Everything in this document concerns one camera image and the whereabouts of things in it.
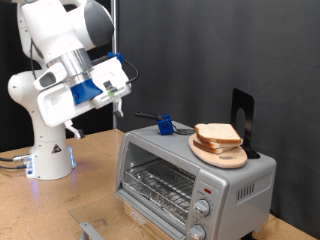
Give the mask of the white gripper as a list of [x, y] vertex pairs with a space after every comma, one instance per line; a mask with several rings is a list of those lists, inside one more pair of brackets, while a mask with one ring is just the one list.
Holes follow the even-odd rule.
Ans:
[[91, 76], [93, 84], [101, 90], [101, 93], [81, 103], [76, 103], [72, 90], [66, 82], [39, 93], [38, 108], [46, 126], [53, 128], [64, 123], [65, 128], [80, 140], [85, 135], [81, 129], [73, 127], [71, 119], [112, 102], [114, 102], [114, 116], [124, 117], [121, 98], [131, 92], [131, 85], [128, 84], [129, 79], [122, 69], [121, 62], [116, 57], [106, 60], [93, 68]]

